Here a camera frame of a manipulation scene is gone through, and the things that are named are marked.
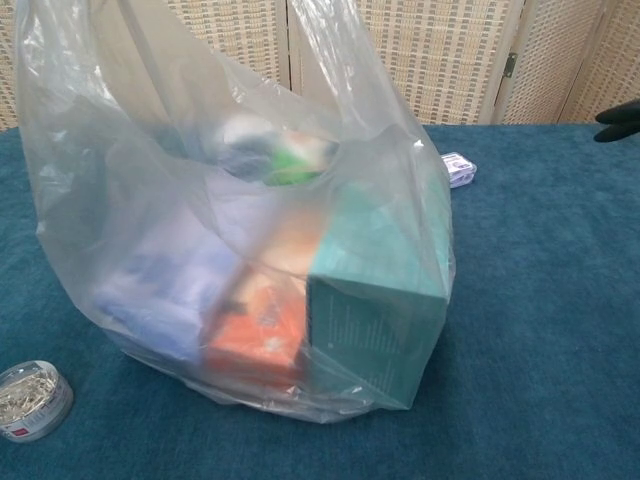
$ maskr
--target teal carpet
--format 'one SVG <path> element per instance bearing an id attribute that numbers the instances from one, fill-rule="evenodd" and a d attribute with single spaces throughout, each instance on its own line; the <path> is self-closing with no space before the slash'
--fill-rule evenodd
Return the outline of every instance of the teal carpet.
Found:
<path id="1" fill-rule="evenodd" d="M 415 405 L 335 425 L 219 406 L 122 355 L 54 277 L 16 130 L 0 135 L 0 370 L 48 360 L 76 393 L 0 478 L 640 478 L 640 136 L 433 127 L 478 164 L 452 192 L 458 276 Z"/>

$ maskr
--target metal tin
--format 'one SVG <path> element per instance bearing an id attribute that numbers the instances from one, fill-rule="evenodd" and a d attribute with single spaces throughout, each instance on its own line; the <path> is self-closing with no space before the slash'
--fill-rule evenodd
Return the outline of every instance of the metal tin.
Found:
<path id="1" fill-rule="evenodd" d="M 71 387 L 48 362 L 25 362 L 0 374 L 0 433 L 12 442 L 49 434 L 72 404 Z"/>

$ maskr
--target teal fabric surface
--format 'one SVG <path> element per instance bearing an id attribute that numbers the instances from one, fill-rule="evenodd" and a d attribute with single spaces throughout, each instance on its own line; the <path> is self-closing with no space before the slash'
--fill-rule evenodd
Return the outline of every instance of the teal fabric surface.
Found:
<path id="1" fill-rule="evenodd" d="M 478 165 L 452 192 L 447 324 L 412 410 L 325 426 L 121 354 L 46 263 L 18 133 L 0 135 L 0 370 L 48 360 L 76 394 L 49 437 L 0 439 L 0 478 L 639 478 L 640 137 L 597 130 L 428 129 Z"/>

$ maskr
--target black object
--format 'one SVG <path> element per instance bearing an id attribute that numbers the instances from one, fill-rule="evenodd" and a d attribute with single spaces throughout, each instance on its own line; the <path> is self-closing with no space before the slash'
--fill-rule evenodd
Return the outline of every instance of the black object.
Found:
<path id="1" fill-rule="evenodd" d="M 596 115 L 596 121 L 609 125 L 598 132 L 596 142 L 615 142 L 640 132 L 640 99 L 623 103 Z"/>

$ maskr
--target plastic bag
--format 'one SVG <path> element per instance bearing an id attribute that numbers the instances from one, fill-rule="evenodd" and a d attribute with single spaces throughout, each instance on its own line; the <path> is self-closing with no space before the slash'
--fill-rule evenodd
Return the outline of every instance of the plastic bag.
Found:
<path id="1" fill-rule="evenodd" d="M 221 403 L 406 409 L 453 281 L 446 169 L 351 0 L 290 2 L 319 105 L 160 0 L 18 0 L 38 236 L 122 350 Z"/>

